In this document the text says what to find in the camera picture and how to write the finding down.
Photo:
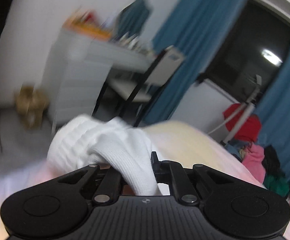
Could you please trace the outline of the white knit garment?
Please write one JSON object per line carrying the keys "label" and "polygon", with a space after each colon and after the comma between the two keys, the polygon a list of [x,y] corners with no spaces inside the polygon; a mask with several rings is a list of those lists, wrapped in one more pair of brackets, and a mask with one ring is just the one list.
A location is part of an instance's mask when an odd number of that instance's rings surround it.
{"label": "white knit garment", "polygon": [[110,165],[121,173],[136,195],[159,196],[161,191],[151,165],[155,149],[144,131],[121,118],[102,122],[82,114],[57,131],[47,161],[62,173],[90,164]]}

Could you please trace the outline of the pastel pink bed sheet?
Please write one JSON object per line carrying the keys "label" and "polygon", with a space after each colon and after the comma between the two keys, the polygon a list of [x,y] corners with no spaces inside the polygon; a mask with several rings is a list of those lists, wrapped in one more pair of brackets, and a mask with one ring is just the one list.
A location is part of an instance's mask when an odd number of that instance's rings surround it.
{"label": "pastel pink bed sheet", "polygon": [[110,165],[62,173],[46,159],[0,178],[0,239],[290,239],[287,200],[208,135],[179,121],[140,129],[159,161],[182,165],[197,205],[178,203],[165,183],[159,196],[138,196],[123,177],[117,201],[97,204]]}

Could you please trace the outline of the pink garment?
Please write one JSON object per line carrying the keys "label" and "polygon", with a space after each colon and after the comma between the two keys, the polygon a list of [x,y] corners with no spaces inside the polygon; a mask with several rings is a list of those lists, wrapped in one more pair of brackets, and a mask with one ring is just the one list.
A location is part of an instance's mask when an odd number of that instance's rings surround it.
{"label": "pink garment", "polygon": [[242,157],[242,164],[262,184],[266,174],[266,170],[262,165],[265,157],[264,148],[256,144],[249,144],[241,148],[239,153]]}

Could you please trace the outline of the red garment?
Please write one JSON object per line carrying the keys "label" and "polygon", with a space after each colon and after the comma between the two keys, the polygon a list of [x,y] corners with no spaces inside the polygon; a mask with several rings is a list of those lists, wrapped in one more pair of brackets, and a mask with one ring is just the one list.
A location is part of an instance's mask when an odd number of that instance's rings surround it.
{"label": "red garment", "polygon": [[[230,105],[224,112],[223,118],[227,119],[231,114],[234,113],[240,106],[239,103]],[[241,118],[243,110],[237,113],[232,120],[225,124],[226,129],[230,132],[238,120]],[[256,142],[258,139],[259,132],[262,128],[261,122],[257,115],[251,114],[244,124],[240,127],[237,133],[234,135],[235,140],[246,141],[246,142]]]}

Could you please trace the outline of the white black dining chair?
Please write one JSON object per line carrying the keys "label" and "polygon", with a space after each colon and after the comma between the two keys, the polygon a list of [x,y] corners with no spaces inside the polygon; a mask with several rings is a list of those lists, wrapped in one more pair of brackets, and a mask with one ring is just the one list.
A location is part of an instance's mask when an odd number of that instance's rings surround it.
{"label": "white black dining chair", "polygon": [[97,113],[108,88],[114,91],[123,101],[118,106],[120,109],[118,116],[120,118],[124,116],[126,110],[132,103],[140,103],[143,105],[152,102],[157,95],[150,95],[148,89],[144,86],[156,86],[158,87],[156,92],[159,93],[168,84],[184,59],[185,56],[176,47],[169,46],[159,53],[138,81],[113,78],[106,79],[97,98],[93,114]]}

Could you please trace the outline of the white garment steamer pole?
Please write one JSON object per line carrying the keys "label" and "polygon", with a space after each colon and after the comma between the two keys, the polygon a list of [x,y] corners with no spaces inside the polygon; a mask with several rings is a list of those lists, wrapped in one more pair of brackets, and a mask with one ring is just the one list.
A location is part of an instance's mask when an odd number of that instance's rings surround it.
{"label": "white garment steamer pole", "polygon": [[220,142],[221,145],[226,146],[228,142],[234,138],[236,133],[239,131],[239,129],[243,126],[245,121],[251,116],[252,112],[254,111],[255,99],[260,92],[261,85],[262,85],[262,77],[257,74],[255,76],[254,90],[251,93],[251,95],[247,98],[247,100],[242,102],[239,105],[239,107],[228,118],[226,118],[219,126],[208,132],[207,135],[213,134],[222,126],[225,126],[225,124],[228,124],[231,120],[233,120],[239,113],[241,113],[241,116],[235,123],[234,127],[231,129],[231,131],[228,133],[225,139],[221,140]]}

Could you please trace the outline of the black garment pile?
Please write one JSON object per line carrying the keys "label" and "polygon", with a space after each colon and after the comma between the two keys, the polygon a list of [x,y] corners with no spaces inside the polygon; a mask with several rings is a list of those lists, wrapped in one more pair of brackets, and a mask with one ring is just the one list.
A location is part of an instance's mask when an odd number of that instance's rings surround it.
{"label": "black garment pile", "polygon": [[264,159],[261,163],[265,169],[266,175],[274,176],[274,178],[285,177],[285,173],[281,169],[277,152],[272,145],[264,148]]}

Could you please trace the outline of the green garment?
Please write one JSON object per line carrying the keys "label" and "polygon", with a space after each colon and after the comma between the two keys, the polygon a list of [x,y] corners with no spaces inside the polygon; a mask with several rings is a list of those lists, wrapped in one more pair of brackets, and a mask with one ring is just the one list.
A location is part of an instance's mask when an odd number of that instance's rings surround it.
{"label": "green garment", "polygon": [[266,187],[266,189],[280,195],[285,199],[290,194],[290,184],[284,176],[275,177],[271,174],[267,174],[265,176],[263,185]]}

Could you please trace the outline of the brown cardboard box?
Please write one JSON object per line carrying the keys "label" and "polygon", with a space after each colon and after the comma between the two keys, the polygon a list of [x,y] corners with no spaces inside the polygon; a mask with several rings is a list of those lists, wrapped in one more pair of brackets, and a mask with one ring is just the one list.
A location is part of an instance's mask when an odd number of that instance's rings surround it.
{"label": "brown cardboard box", "polygon": [[16,111],[25,129],[40,128],[44,111],[50,104],[45,91],[41,88],[35,89],[33,85],[22,85],[14,99]]}

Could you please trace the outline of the white dressing table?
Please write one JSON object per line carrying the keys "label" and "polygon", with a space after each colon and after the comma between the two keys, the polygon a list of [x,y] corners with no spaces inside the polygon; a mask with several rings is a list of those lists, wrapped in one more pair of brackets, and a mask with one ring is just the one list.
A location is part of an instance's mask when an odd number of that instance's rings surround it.
{"label": "white dressing table", "polygon": [[110,70],[144,73],[152,61],[152,56],[61,28],[41,81],[50,100],[52,131],[78,115],[93,113]]}

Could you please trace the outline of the blue curtain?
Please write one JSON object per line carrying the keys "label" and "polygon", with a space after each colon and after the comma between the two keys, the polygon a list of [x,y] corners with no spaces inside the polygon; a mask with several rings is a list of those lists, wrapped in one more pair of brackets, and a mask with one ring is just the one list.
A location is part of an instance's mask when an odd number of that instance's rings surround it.
{"label": "blue curtain", "polygon": [[[169,119],[188,88],[207,66],[246,0],[180,0],[153,38],[156,52],[173,45],[186,57],[169,85],[145,115],[148,124]],[[290,52],[255,113],[262,135],[276,149],[290,178]]]}

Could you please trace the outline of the dark window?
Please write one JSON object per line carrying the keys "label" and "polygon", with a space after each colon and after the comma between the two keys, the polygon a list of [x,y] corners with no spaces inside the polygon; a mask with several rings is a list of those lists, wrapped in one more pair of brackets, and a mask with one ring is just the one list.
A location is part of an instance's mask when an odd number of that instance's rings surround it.
{"label": "dark window", "polygon": [[290,50],[290,23],[276,12],[248,0],[206,71],[209,79],[238,101],[246,100],[261,77],[264,93]]}

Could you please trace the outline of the orange tray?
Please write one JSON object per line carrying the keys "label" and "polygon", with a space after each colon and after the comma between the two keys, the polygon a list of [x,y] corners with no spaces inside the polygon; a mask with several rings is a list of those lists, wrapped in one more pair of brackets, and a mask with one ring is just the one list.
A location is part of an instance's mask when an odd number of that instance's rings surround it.
{"label": "orange tray", "polygon": [[66,19],[62,28],[100,41],[107,42],[112,37],[112,31],[101,25],[100,19],[94,10],[76,10]]}

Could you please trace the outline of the wavy frame mirror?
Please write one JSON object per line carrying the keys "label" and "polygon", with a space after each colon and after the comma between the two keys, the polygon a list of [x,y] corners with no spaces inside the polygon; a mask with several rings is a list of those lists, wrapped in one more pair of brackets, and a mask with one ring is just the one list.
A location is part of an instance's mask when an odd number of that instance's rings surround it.
{"label": "wavy frame mirror", "polygon": [[128,38],[139,36],[151,13],[149,0],[134,0],[118,14],[112,38],[119,40],[125,34]]}

